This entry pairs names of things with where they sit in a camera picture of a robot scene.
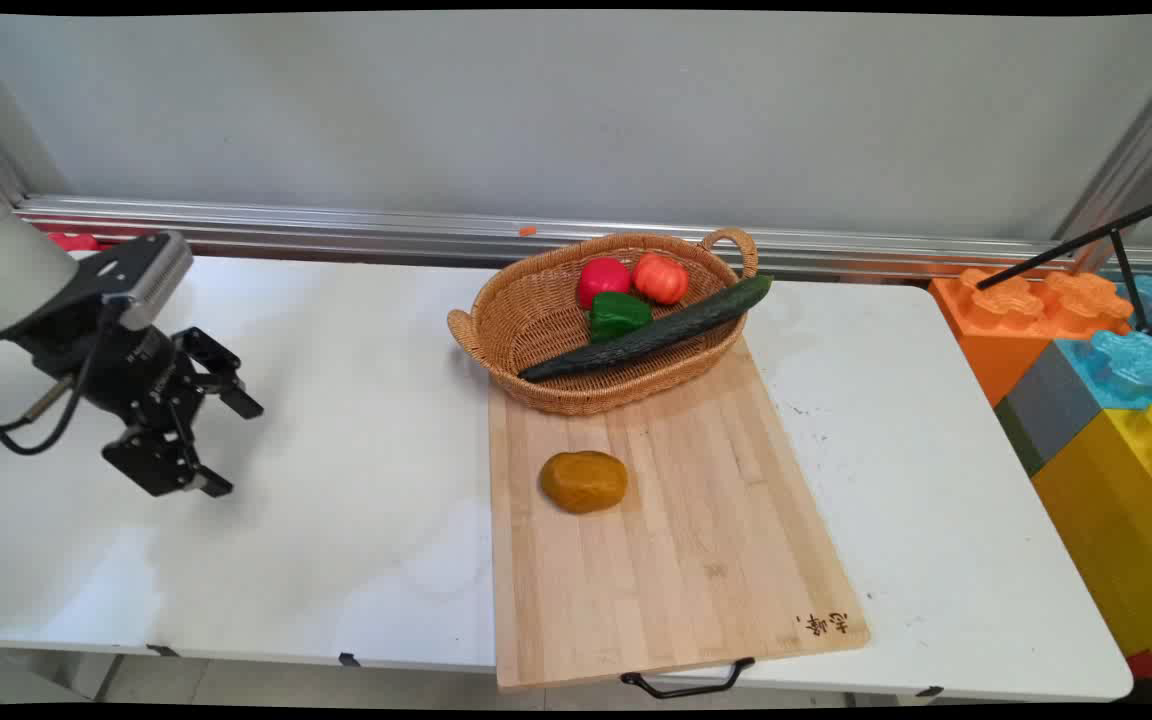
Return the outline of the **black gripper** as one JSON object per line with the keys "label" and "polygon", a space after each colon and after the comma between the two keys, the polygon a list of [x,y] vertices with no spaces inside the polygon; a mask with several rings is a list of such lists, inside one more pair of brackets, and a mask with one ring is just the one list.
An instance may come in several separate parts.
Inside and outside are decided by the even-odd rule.
{"label": "black gripper", "polygon": [[166,336],[156,325],[128,331],[118,324],[100,334],[97,323],[29,323],[12,328],[8,338],[58,381],[77,381],[96,353],[79,395],[128,425],[101,456],[147,495],[198,488],[219,498],[233,491],[229,480],[202,464],[192,439],[174,434],[179,420],[191,427],[202,395],[217,395],[244,420],[264,415],[238,378],[241,359],[215,338],[197,327]]}

